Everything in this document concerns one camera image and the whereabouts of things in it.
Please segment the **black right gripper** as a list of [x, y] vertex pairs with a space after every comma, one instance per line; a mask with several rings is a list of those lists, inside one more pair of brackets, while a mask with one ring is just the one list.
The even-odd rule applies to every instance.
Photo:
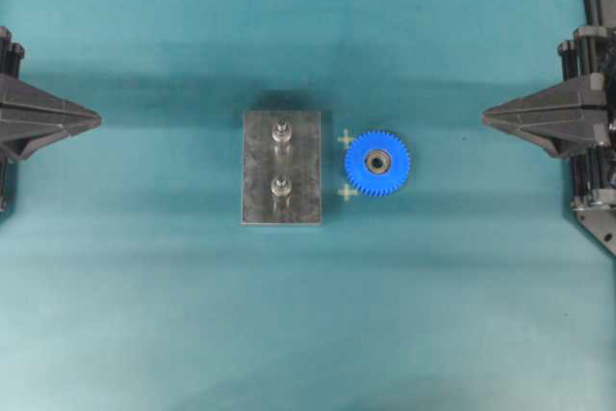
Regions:
[[578, 207], [615, 206], [615, 30], [583, 25], [558, 45], [563, 82], [482, 113], [482, 122], [571, 158]]

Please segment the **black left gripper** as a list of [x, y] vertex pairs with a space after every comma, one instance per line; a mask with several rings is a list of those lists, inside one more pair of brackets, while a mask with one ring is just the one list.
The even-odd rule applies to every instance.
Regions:
[[16, 110], [86, 118], [61, 124], [31, 122], [1, 123], [1, 211], [7, 209], [9, 159], [25, 161], [43, 147], [74, 137], [101, 125], [100, 115], [70, 100], [16, 79], [25, 56], [23, 46], [13, 42], [10, 30], [1, 27], [1, 105]]

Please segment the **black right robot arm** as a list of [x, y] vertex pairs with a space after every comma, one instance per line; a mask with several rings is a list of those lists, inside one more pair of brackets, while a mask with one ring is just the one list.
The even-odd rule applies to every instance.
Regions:
[[562, 81], [481, 115], [484, 125], [533, 143], [571, 171], [577, 223], [615, 250], [615, 0], [583, 0], [585, 24], [557, 47]]

